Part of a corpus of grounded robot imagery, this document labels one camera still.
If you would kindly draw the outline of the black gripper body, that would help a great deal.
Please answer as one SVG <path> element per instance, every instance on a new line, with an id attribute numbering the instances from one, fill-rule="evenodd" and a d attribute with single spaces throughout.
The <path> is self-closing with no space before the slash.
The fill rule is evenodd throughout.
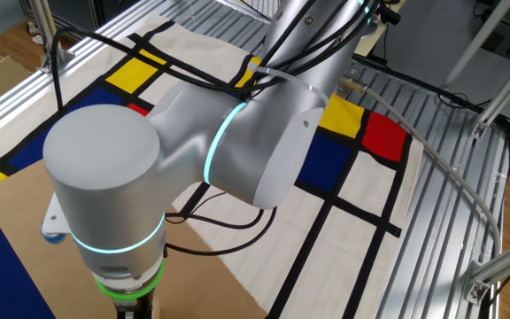
<path id="1" fill-rule="evenodd" d="M 135 310 L 135 319 L 151 319 L 152 318 L 152 301 L 153 292 L 135 299 L 135 300 L 114 300 L 113 304 L 117 311 L 117 318 L 122 319 L 121 315 L 126 309 Z"/>

